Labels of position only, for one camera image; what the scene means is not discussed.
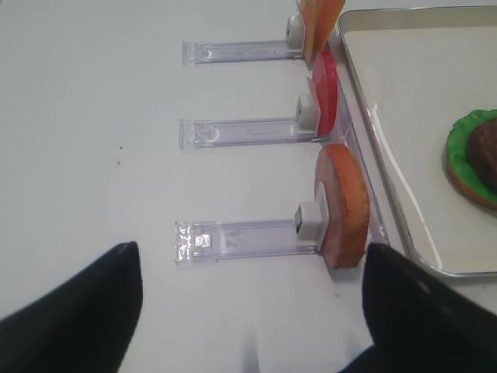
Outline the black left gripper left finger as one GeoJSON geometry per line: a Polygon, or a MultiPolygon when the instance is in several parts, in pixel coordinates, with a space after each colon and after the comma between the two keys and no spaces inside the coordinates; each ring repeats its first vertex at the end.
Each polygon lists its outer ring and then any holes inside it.
{"type": "Polygon", "coordinates": [[[117,372],[143,304],[139,248],[114,246],[1,321],[3,372],[117,372]]]}

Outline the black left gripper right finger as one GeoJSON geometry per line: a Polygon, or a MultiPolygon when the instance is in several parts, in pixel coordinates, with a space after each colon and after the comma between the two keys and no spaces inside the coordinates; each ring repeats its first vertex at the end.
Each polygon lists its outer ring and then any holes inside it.
{"type": "Polygon", "coordinates": [[[373,343],[345,372],[494,372],[496,316],[388,245],[368,246],[362,306],[373,343]]]}

